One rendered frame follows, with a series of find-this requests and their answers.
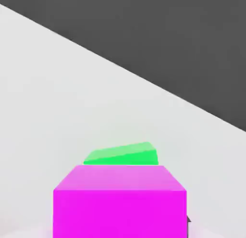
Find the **small magenta cube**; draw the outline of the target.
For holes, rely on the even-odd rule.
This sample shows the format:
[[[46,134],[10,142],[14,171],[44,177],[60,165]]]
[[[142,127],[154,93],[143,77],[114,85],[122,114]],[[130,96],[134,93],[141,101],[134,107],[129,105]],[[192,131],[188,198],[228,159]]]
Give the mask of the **small magenta cube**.
[[[186,190],[161,165],[78,165],[53,191],[53,238],[187,238]]]

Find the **small green cube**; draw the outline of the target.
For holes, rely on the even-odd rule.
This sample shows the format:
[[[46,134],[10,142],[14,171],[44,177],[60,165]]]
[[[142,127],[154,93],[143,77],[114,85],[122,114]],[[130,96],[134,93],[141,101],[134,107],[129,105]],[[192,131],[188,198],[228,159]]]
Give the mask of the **small green cube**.
[[[158,165],[157,150],[149,142],[92,151],[84,165]]]

